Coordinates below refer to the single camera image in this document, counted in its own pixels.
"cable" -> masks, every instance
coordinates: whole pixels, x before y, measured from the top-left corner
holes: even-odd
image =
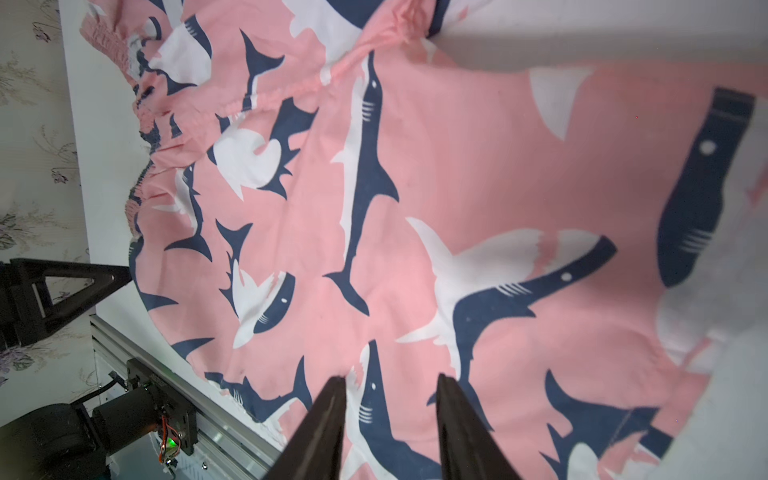
[[[90,399],[93,399],[94,397],[98,397],[102,393],[106,392],[113,386],[118,384],[118,379],[112,379],[111,382],[109,382],[107,385],[101,387],[99,390],[96,390],[94,392],[88,393],[87,395],[84,395],[80,397],[79,399],[75,400],[74,402],[70,403],[70,405],[80,405],[81,403],[87,402]]]

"shark pattern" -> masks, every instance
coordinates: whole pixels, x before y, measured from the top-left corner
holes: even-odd
[[[374,3],[377,0],[366,0]],[[346,2],[349,9],[354,9],[357,2]],[[352,50],[362,29],[344,18],[328,0],[283,0],[283,4],[293,13],[290,22],[290,34],[296,38],[302,31],[309,29],[326,49],[326,67],[338,61],[345,53]]]
[[[171,28],[176,28],[181,23],[181,17],[184,14],[184,0],[149,0],[149,2],[163,11],[168,17]]]
[[[232,345],[232,348],[238,349],[254,335],[272,329],[283,320],[293,300],[296,277],[287,272],[279,272],[277,278],[271,274],[261,284],[256,283],[240,267],[240,252],[253,224],[249,223],[239,230],[229,230],[218,221],[216,226],[232,248],[232,255],[229,256],[230,272],[227,274],[230,287],[220,292],[227,298],[240,321]]]
[[[373,65],[373,53],[362,63],[365,79],[358,78],[353,86],[352,120],[344,148],[331,160],[344,166],[344,203],[340,221],[345,237],[344,268],[325,275],[339,287],[349,305],[366,315],[369,315],[368,305],[350,283],[362,226],[368,207],[377,195],[400,201],[395,184],[379,162],[383,95]]]
[[[208,36],[197,16],[192,15],[182,25],[174,26],[152,59],[146,61],[141,53],[139,63],[144,65],[144,70],[163,75],[167,79],[168,94],[172,95],[210,80],[213,56]]]
[[[261,154],[254,151],[265,144],[264,137],[256,131],[240,128],[245,115],[237,115],[231,120],[217,116],[223,133],[208,149],[208,158],[241,200],[243,187],[272,191],[287,200],[280,176],[291,175],[286,165],[301,151],[300,148],[291,150],[288,139],[293,134],[309,130],[315,114],[297,108],[293,97],[284,100],[272,126],[270,141]]]
[[[624,463],[621,473],[605,471],[613,480],[645,480],[661,462],[672,443],[672,437],[651,426],[634,446],[634,454]]]
[[[315,120],[315,115],[317,115],[317,110],[309,113],[298,108],[293,103],[293,97],[283,100],[280,111],[277,112],[275,124],[272,126],[272,133],[270,133],[270,144],[277,142],[280,145],[280,161],[270,181],[262,187],[258,187],[259,190],[274,192],[288,200],[285,188],[280,183],[280,176],[292,175],[286,165],[301,151],[300,148],[291,150],[288,139],[293,134],[309,130]]]
[[[541,456],[549,463],[559,480],[598,478],[597,461],[608,448],[629,435],[647,431],[658,412],[656,407],[620,409],[576,400],[558,385],[552,371],[547,371],[545,391],[554,409],[571,423],[571,432],[565,437],[560,436],[552,425],[547,425],[559,461],[544,453]]]
[[[307,411],[312,408],[312,395],[306,386],[304,375],[304,357],[301,357],[296,368],[293,389],[274,399],[262,399],[248,382],[248,377],[244,377],[242,383],[235,383],[228,382],[224,375],[218,372],[205,372],[204,376],[209,382],[215,382],[220,388],[229,390],[232,398],[245,409],[254,422],[266,424],[273,432],[282,431],[280,417],[294,402],[301,402]]]
[[[165,212],[178,212],[186,215],[190,221],[192,237],[175,241],[165,247],[165,250],[186,248],[200,253],[208,261],[213,261],[208,243],[203,238],[203,211],[195,198],[199,193],[194,189],[194,166],[195,164],[192,164],[183,170],[177,169],[174,203],[172,205],[156,205],[153,208]]]
[[[594,69],[589,67],[536,67],[528,71],[531,95],[541,120],[562,141],[571,123],[576,94],[592,72]]]
[[[144,235],[141,234],[139,224],[135,220],[134,227],[136,228],[137,237],[135,240],[131,241],[131,245],[128,247],[128,269],[131,271],[131,276],[134,278],[136,291],[139,292],[139,297],[141,298],[141,302],[144,304],[144,308],[146,308],[147,311],[150,311],[161,306],[177,305],[178,302],[176,300],[172,300],[166,296],[153,295],[152,293],[144,293],[141,291],[139,282],[136,277],[136,259],[144,249]]]
[[[414,452],[392,436],[379,350],[372,340],[360,354],[362,382],[355,369],[346,377],[346,434],[352,448],[344,460],[341,479],[349,480],[365,463],[377,480],[428,480],[442,478],[440,464]]]
[[[170,124],[170,137],[171,138],[180,137],[183,132],[181,131],[179,126],[176,124],[176,118],[174,118],[174,114],[170,115],[170,120],[168,121],[168,123]]]
[[[349,0],[326,0],[339,15],[344,17],[352,25],[362,30],[368,23],[373,12],[383,3],[384,0],[359,0],[350,2]]]
[[[141,137],[141,140],[149,144],[149,155],[152,155],[157,151],[157,148],[160,147],[160,128],[157,127],[156,121],[152,124],[152,130],[147,133],[139,130],[139,136]]]
[[[536,317],[530,309],[533,303],[600,269],[615,255],[616,246],[607,237],[563,230],[559,233],[558,253],[547,273],[526,280],[538,257],[540,231],[502,233],[454,256],[426,223],[415,218],[407,220],[432,261],[438,308],[430,323],[397,341],[435,338],[436,345],[447,346],[458,384],[491,429],[469,379],[472,350],[482,332],[500,319]],[[434,401],[432,395],[427,403]]]
[[[259,80],[259,75],[262,73],[273,70],[283,64],[285,55],[280,58],[267,57],[265,54],[256,50],[253,46],[253,42],[245,35],[245,32],[240,30],[245,42],[245,62],[248,65],[248,84],[246,88],[245,98],[243,99],[243,110],[251,110],[256,107],[256,85]]]
[[[724,273],[712,272],[721,269],[745,213],[753,209],[750,191],[766,165],[766,120],[764,99],[715,88],[659,219],[657,265],[667,290],[658,306],[657,335],[676,365],[722,323],[723,313],[697,306],[711,298],[708,290],[730,285],[721,279]]]
[[[755,97],[717,88],[707,118],[659,220],[657,260],[667,288],[691,274],[712,239],[723,212],[723,185],[744,132]]]
[[[170,347],[174,349],[181,358],[186,360],[190,353],[199,349],[211,340],[213,340],[213,338],[182,340],[181,342],[174,343]]]

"white surface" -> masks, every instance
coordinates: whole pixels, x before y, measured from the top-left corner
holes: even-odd
[[[123,215],[129,189],[147,163],[120,72],[79,35],[81,0],[61,0],[61,23],[91,261],[127,264],[131,235]],[[515,70],[590,58],[765,60],[765,0],[495,0],[438,38],[461,65]],[[192,372],[149,320],[133,285],[101,302],[99,315],[205,392],[253,423]],[[728,349],[710,388],[654,480],[765,478],[768,471],[768,323]]]

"navy blue shark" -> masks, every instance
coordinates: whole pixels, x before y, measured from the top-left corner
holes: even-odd
[[[224,133],[226,129],[228,129],[231,125],[230,118],[229,117],[219,117],[218,114],[216,115],[216,119],[219,121],[219,130],[221,133]],[[214,165],[216,165],[216,156],[214,155],[214,146],[211,145],[208,147],[208,150],[205,152],[208,155],[208,160],[212,161]]]
[[[141,136],[141,140],[149,144],[149,155],[152,155],[155,151],[157,151],[157,147],[160,147],[160,129],[157,128],[156,121],[152,124],[152,130],[148,131],[147,133],[139,131],[139,136]]]
[[[451,0],[437,0],[435,3],[435,14],[432,16],[432,23],[429,24],[427,38],[437,35],[442,29],[445,13],[448,11],[448,5],[450,3]]]
[[[363,28],[368,23],[373,12],[384,0],[327,0],[339,15],[343,16],[357,28]]]
[[[662,459],[672,445],[672,437],[655,427],[649,427],[645,435],[640,438],[640,445],[649,452]]]
[[[170,123],[170,137],[171,138],[180,137],[182,132],[179,126],[176,124],[176,119],[174,118],[174,114],[170,115],[169,123]]]
[[[197,43],[203,47],[203,50],[205,50],[205,52],[208,54],[208,58],[213,58],[214,50],[210,46],[208,35],[205,35],[205,31],[202,27],[200,27],[200,24],[197,23],[197,16],[192,15],[189,17],[184,22],[184,26],[187,27],[187,31],[190,33],[190,35],[192,35],[194,39],[197,40]]]
[[[221,133],[224,133],[224,131],[230,127],[230,123],[231,123],[230,118],[219,117],[218,114],[214,114],[214,115],[216,115],[216,119],[219,121],[219,131],[221,131]]]
[[[389,411],[386,406],[379,350],[376,341],[368,343],[370,357],[366,374],[366,389],[360,403],[360,433],[371,453],[398,480],[427,480],[442,478],[440,465],[414,452],[407,443],[392,436]]]
[[[170,347],[176,350],[176,353],[178,353],[181,358],[186,360],[190,353],[199,349],[211,340],[213,340],[213,338],[183,340],[181,342],[174,343]]]
[[[456,332],[456,346],[458,347],[462,372],[458,384],[464,390],[467,400],[475,408],[486,428],[492,430],[480,405],[477,392],[469,382],[469,369],[473,359],[472,350],[483,330],[500,319],[536,317],[536,314],[529,308],[530,305],[591,275],[605,265],[615,254],[616,246],[603,236],[584,256],[562,268],[509,288],[500,286],[481,290],[465,296],[456,303],[453,310],[453,328]],[[435,395],[432,395],[427,405],[434,401]]]
[[[312,396],[306,386],[306,378],[304,376],[304,357],[301,357],[299,366],[296,368],[293,390],[275,399],[262,399],[253,390],[253,387],[250,386],[247,377],[243,379],[243,383],[230,383],[224,379],[224,375],[221,373],[206,372],[205,379],[218,383],[222,389],[229,390],[233,398],[243,405],[243,408],[245,408],[254,422],[265,422],[274,412],[291,399],[298,399],[307,410],[312,408]]]
[[[166,296],[153,295],[151,293],[144,293],[141,291],[139,282],[136,280],[136,259],[139,256],[139,253],[141,253],[141,251],[144,249],[144,235],[141,234],[141,230],[139,230],[139,224],[135,221],[135,219],[134,225],[139,237],[138,240],[131,242],[131,245],[128,247],[128,269],[131,271],[131,276],[134,278],[136,291],[139,292],[139,297],[141,298],[141,302],[144,304],[144,308],[146,308],[147,311],[150,311],[161,306],[177,305],[178,302],[176,300],[172,300]]]
[[[243,99],[243,110],[246,111],[252,108],[253,102],[251,97],[256,93],[253,91],[253,79],[265,71],[279,67],[283,63],[285,55],[280,58],[267,57],[256,50],[253,42],[245,35],[244,31],[240,30],[240,33],[243,35],[243,41],[245,42],[245,62],[248,65],[248,85],[245,98]]]
[[[147,172],[150,168],[152,168],[152,165],[154,165],[154,162],[152,160],[149,160],[147,162],[147,166],[144,167],[144,169],[139,174],[138,180],[136,180],[136,184],[131,188],[131,191],[128,192],[128,200],[132,200],[136,202],[136,204],[141,205],[141,198],[136,196],[136,188],[141,185],[141,182],[144,181],[144,177],[147,176]],[[134,218],[134,225],[136,226],[136,230],[138,230],[139,226],[136,223],[136,218]]]
[[[349,232],[349,246],[346,250],[344,269],[340,272],[328,273],[325,276],[341,290],[350,305],[360,312],[369,315],[368,304],[357,293],[349,281],[352,273],[352,262],[357,254],[357,246],[362,235],[362,226],[366,221],[368,207],[376,195],[386,195],[400,201],[392,178],[379,162],[379,123],[382,114],[382,85],[373,67],[373,52],[368,57],[369,82],[366,93],[362,98],[362,140],[357,165],[357,182],[352,205],[352,222]]]
[[[293,103],[293,97],[283,100],[283,103],[280,105],[280,111],[277,112],[277,120],[275,120],[275,124],[272,126],[272,133],[270,133],[270,140],[280,142],[280,163],[277,165],[277,170],[275,170],[272,179],[263,187],[259,187],[259,190],[274,192],[288,200],[286,190],[283,184],[280,183],[280,176],[292,175],[286,168],[286,165],[301,151],[300,148],[291,150],[288,145],[288,138],[293,134],[309,130],[312,127],[312,122],[315,120],[315,115],[317,115],[317,111],[309,113],[298,108]]]
[[[648,430],[659,410],[655,407],[625,410],[576,400],[560,388],[551,371],[547,371],[545,391],[554,409],[565,415],[572,428],[569,434],[562,437],[552,425],[547,424],[560,461],[543,453],[541,456],[547,460],[559,480],[567,480],[568,461],[577,444],[586,444],[600,458],[613,444],[629,435]]]
[[[216,227],[219,229],[221,236],[224,237],[230,247],[232,247],[232,255],[227,254],[230,260],[230,271],[227,274],[230,278],[230,287],[225,290],[219,289],[219,291],[227,298],[227,300],[229,300],[235,315],[237,315],[237,310],[235,309],[235,300],[232,297],[232,272],[235,260],[237,260],[238,263],[240,262],[240,251],[243,249],[243,243],[245,243],[245,239],[248,237],[248,232],[250,232],[252,226],[253,224],[249,223],[242,226],[239,230],[229,230],[219,223],[219,220],[216,220]]]
[[[264,333],[280,323],[280,320],[288,313],[291,301],[293,301],[294,288],[296,288],[296,277],[286,272],[283,284],[277,290],[275,299],[262,314],[262,318],[266,321],[256,322],[256,325],[253,327],[253,333]]]
[[[682,283],[707,247],[723,212],[723,184],[749,125],[755,98],[716,88],[659,221],[657,260],[667,288]]]
[[[213,261],[213,257],[210,255],[210,248],[208,248],[208,243],[203,238],[203,210],[200,208],[200,204],[195,198],[200,194],[193,188],[194,166],[195,164],[192,164],[184,169],[184,183],[189,187],[190,204],[192,205],[192,213],[197,224],[195,226],[194,234],[192,237],[173,242],[171,245],[165,247],[165,250],[172,250],[174,248],[186,248],[201,253],[203,257],[208,259],[208,261]]]

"white shark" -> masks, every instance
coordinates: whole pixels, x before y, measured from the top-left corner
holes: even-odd
[[[344,230],[344,253],[346,259],[349,249],[349,238],[352,230],[352,206],[355,201],[355,189],[357,188],[357,167],[360,161],[360,147],[362,144],[363,109],[362,98],[366,93],[369,82],[368,58],[362,62],[364,78],[357,78],[352,87],[352,117],[349,121],[349,131],[344,141],[344,148],[331,160],[332,164],[344,166],[344,203],[341,210],[341,225]]]
[[[269,275],[261,284],[253,281],[253,278],[240,269],[237,260],[232,266],[232,300],[235,313],[240,320],[240,327],[235,334],[232,348],[239,349],[253,338],[253,328],[257,323],[268,323],[264,316],[266,309],[275,301],[280,287],[286,278],[285,272],[280,272],[275,281],[274,274]]]
[[[258,132],[240,128],[245,115],[234,119],[214,144],[214,157],[221,176],[242,200],[243,187],[257,189],[268,184],[278,166],[282,149],[277,139],[272,139],[263,153],[254,151],[266,141]]]
[[[373,471],[376,480],[397,480],[394,475],[389,473],[373,456],[368,442],[360,432],[360,406],[362,404],[362,395],[366,391],[366,376],[368,374],[368,361],[370,360],[370,347],[366,346],[360,353],[360,365],[362,366],[362,378],[357,382],[355,368],[352,367],[346,376],[346,412],[344,424],[346,426],[346,436],[352,443],[344,459],[341,468],[341,480],[349,480],[355,472],[364,464]]]
[[[197,231],[197,217],[195,217],[194,210],[192,208],[192,192],[189,185],[184,179],[184,169],[176,169],[176,177],[174,179],[176,184],[176,193],[174,194],[174,202],[171,205],[155,205],[155,210],[161,210],[163,212],[178,212],[179,214],[186,215],[190,220],[192,231]]]
[[[296,38],[302,31],[312,30],[326,48],[326,65],[352,50],[362,33],[361,28],[341,16],[327,0],[283,0],[283,4],[294,15],[290,34]]]
[[[600,480],[600,459],[586,443],[577,443],[568,458],[568,480]]]
[[[593,68],[536,67],[529,70],[531,93],[538,113],[552,134],[565,140],[578,89]]]
[[[453,328],[453,310],[463,297],[507,283],[519,283],[533,272],[538,258],[540,230],[520,229],[501,233],[454,255],[426,223],[407,218],[419,235],[435,280],[437,311],[431,322],[399,338],[399,343],[435,338],[435,345],[448,347],[456,379],[462,375]]]
[[[205,83],[211,76],[212,54],[206,51],[206,48],[196,39],[198,35],[205,36],[204,32],[195,30],[190,22],[176,22],[175,19],[180,18],[180,12],[173,14],[168,10],[166,12],[174,30],[149,61],[150,68],[164,71],[178,84]],[[204,39],[204,44],[210,48],[207,38]]]

